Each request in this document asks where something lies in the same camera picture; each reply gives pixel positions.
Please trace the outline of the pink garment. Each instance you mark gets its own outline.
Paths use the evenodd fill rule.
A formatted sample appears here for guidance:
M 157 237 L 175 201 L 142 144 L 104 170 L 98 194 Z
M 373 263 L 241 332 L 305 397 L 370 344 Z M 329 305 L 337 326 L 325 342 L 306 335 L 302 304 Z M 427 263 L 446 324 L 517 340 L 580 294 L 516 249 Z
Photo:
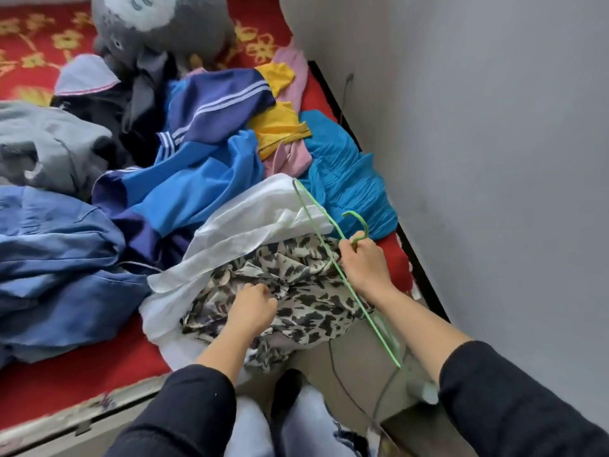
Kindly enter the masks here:
M 290 43 L 279 48 L 273 57 L 273 63 L 285 63 L 294 71 L 294 78 L 290 85 L 278 94 L 277 101 L 289 102 L 298 116 L 301 110 L 303 94 L 308 83 L 309 66 L 303 51 L 298 46 L 295 37 Z M 312 156 L 308 152 L 305 142 L 301 140 L 281 143 L 278 149 L 267 158 L 263 164 L 264 177 L 268 178 L 283 173 L 294 178 L 304 174 L 312 163 Z

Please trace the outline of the grey plush toy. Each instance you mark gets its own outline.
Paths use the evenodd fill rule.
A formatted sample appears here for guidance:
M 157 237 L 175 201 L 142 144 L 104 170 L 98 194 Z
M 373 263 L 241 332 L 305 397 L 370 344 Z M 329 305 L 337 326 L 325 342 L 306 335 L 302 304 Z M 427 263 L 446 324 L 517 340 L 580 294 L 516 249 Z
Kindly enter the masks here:
M 170 53 L 186 69 L 196 55 L 211 66 L 236 43 L 226 0 L 91 0 L 95 54 L 118 76 L 144 52 Z

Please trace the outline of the green wire clothes hanger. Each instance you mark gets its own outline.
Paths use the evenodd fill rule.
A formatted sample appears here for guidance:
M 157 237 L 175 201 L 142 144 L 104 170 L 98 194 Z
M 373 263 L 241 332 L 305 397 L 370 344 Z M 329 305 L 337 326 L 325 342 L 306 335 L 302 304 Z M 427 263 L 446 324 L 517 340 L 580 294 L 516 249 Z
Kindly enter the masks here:
M 329 254 L 331 262 L 332 262 L 333 266 L 335 267 L 335 269 L 337 270 L 340 278 L 342 279 L 345 286 L 348 288 L 348 291 L 350 292 L 351 296 L 354 298 L 358 307 L 361 309 L 361 311 L 364 314 L 366 320 L 368 321 L 370 327 L 372 328 L 372 330 L 376 334 L 377 338 L 380 340 L 382 346 L 384 347 L 386 353 L 389 355 L 390 359 L 392 360 L 394 365 L 397 367 L 397 369 L 400 370 L 402 368 L 402 362 L 398 359 L 398 357 L 400 356 L 399 342 L 393 336 L 393 333 L 392 333 L 391 329 L 389 328 L 389 326 L 387 325 L 384 318 L 381 317 L 380 315 L 370 315 L 369 311 L 364 307 L 361 299 L 359 298 L 357 293 L 354 291 L 352 285 L 348 281 L 343 270 L 341 269 L 341 267 L 337 263 L 336 259 L 334 258 L 334 255 L 332 254 L 329 246 L 325 242 L 323 234 L 319 231 L 316 221 L 313 219 L 312 215 L 310 214 L 310 212 L 308 210 L 308 204 L 303 199 L 302 194 L 306 194 L 308 199 L 313 203 L 313 206 L 317 207 L 319 212 L 321 212 L 321 214 L 323 216 L 325 216 L 325 218 L 331 223 L 332 227 L 339 233 L 339 236 L 341 239 L 346 239 L 345 234 L 340 229 L 337 222 L 331 217 L 330 214 L 327 213 L 327 211 L 324 209 L 324 207 L 321 206 L 321 204 L 319 204 L 316 201 L 314 196 L 302 185 L 302 183 L 298 179 L 293 178 L 292 185 L 293 185 L 294 192 L 297 196 L 297 199 L 299 200 L 302 208 L 304 209 L 305 215 L 307 216 L 310 225 L 313 227 L 313 230 L 314 230 L 318 240 L 320 241 L 321 245 L 324 246 L 327 253 Z

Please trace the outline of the person's right hand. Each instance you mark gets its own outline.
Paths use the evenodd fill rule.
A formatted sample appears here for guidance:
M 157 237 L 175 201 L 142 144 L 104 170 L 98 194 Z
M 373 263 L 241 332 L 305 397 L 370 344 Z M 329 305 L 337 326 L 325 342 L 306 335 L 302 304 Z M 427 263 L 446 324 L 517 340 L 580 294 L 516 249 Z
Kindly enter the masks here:
M 382 250 L 382 262 L 343 262 L 344 273 L 357 294 L 374 305 L 382 305 L 395 290 Z

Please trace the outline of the bed frame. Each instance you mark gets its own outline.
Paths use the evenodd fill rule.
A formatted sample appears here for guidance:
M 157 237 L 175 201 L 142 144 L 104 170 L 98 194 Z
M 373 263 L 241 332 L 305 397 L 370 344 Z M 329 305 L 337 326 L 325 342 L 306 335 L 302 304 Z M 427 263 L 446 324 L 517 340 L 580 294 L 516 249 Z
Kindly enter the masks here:
M 252 374 L 238 391 L 258 400 L 268 413 L 276 381 L 288 368 L 296 368 L 323 392 L 331 411 L 347 426 L 364 433 L 372 420 L 381 425 L 400 449 L 390 451 L 391 457 L 460 454 L 460 437 L 443 409 L 417 403 L 408 395 L 408 380 L 430 379 L 404 341 L 399 343 L 402 369 L 397 370 L 369 324 L 358 322 L 335 341 L 294 352 L 267 374 Z M 118 397 L 108 408 L 89 400 L 0 430 L 0 455 L 102 455 L 127 422 L 150 403 L 168 373 L 115 390 Z

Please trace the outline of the white garment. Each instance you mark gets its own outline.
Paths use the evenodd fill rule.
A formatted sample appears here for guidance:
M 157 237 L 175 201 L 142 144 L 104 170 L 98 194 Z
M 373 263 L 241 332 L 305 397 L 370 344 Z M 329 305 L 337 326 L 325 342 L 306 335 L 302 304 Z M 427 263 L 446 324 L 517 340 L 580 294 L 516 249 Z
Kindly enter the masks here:
M 262 245 L 314 233 L 314 227 L 323 235 L 334 230 L 325 210 L 303 188 L 296 190 L 294 181 L 274 175 L 226 202 L 195 231 L 178 265 L 148 276 L 152 294 L 139 308 L 142 330 L 172 371 L 193 363 L 207 348 L 182 334 L 179 321 L 214 269 Z

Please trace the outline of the leopard print garment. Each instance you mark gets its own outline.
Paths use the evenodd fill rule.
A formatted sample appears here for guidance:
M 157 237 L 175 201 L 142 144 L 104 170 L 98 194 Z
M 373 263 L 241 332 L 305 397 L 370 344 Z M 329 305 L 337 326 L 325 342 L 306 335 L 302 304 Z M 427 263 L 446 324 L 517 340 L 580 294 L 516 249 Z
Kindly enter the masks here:
M 246 354 L 247 370 L 268 372 L 296 350 L 342 336 L 373 306 L 353 297 L 334 261 L 339 241 L 324 242 L 314 234 L 263 245 L 245 256 L 215 268 L 180 321 L 183 334 L 212 342 L 225 326 L 237 292 L 248 283 L 264 284 L 277 299 L 270 327 L 255 337 Z

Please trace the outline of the person's right forearm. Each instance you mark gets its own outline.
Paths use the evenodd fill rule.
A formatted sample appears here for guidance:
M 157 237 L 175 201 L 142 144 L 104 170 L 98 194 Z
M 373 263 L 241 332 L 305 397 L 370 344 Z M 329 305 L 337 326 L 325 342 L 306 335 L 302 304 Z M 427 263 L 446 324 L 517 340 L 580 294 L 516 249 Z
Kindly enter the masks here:
M 438 384 L 439 400 L 479 457 L 609 457 L 609 434 L 491 345 L 393 286 L 370 292 Z

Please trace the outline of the light blue pink-trimmed garment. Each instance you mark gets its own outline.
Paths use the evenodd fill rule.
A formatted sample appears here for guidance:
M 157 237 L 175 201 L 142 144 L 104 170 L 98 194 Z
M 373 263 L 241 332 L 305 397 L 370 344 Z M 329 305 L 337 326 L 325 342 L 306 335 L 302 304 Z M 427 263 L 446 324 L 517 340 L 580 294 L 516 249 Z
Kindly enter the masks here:
M 80 54 L 61 68 L 54 95 L 82 96 L 108 90 L 120 82 L 101 56 Z

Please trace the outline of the person's left forearm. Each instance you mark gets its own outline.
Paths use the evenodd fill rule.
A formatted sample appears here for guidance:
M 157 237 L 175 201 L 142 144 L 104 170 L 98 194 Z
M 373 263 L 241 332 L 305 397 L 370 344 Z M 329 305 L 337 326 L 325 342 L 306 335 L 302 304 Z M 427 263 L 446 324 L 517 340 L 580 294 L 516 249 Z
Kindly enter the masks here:
M 170 375 L 104 457 L 223 457 L 236 420 L 230 372 L 239 373 L 253 331 L 228 326 L 202 363 Z

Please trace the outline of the teal pleated garment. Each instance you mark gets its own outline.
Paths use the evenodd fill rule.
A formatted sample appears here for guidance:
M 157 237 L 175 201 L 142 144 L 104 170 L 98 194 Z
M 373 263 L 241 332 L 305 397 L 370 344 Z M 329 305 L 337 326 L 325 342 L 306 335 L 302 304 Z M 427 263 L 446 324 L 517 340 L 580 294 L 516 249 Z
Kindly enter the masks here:
M 374 169 L 373 155 L 361 152 L 346 130 L 320 111 L 302 111 L 299 118 L 311 131 L 304 140 L 312 163 L 300 177 L 303 186 L 346 237 L 363 230 L 356 218 L 343 216 L 346 211 L 361 216 L 374 241 L 394 233 L 398 216 L 387 197 L 383 178 Z

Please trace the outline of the grey garment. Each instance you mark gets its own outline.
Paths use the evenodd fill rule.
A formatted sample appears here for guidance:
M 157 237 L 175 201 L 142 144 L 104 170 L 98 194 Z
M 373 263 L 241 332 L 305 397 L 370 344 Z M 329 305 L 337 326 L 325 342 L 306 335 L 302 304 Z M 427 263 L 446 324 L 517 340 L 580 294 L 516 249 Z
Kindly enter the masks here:
M 113 156 L 110 130 L 54 107 L 0 101 L 0 184 L 90 201 Z

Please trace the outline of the blue navy striped jacket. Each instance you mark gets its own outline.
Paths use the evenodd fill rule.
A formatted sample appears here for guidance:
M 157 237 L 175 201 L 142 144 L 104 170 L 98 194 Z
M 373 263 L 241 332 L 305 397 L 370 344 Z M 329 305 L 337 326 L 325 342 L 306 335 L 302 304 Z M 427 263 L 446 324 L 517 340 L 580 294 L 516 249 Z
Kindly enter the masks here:
M 109 170 L 95 182 L 93 205 L 124 236 L 120 261 L 146 274 L 178 264 L 194 231 L 263 179 L 258 140 L 247 128 L 276 104 L 261 71 L 204 71 L 170 82 L 152 165 Z

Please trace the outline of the white power adapter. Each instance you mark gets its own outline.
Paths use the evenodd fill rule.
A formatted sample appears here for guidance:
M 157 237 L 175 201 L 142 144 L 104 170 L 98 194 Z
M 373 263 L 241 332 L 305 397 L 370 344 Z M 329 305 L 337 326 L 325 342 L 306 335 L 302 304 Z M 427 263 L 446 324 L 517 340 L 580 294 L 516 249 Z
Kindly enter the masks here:
M 436 406 L 440 402 L 438 387 L 433 381 L 413 378 L 407 381 L 406 390 L 417 403 Z

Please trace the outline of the yellow garment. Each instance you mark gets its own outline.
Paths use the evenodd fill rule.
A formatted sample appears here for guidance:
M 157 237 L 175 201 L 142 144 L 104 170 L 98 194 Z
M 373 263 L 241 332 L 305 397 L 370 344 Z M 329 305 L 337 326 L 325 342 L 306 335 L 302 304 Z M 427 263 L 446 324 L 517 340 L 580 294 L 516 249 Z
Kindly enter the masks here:
M 306 88 L 308 71 L 296 71 L 287 63 L 270 62 L 256 67 L 269 84 L 276 104 L 251 118 L 248 127 L 258 140 L 258 155 L 268 159 L 280 144 L 300 141 L 311 136 L 299 112 Z

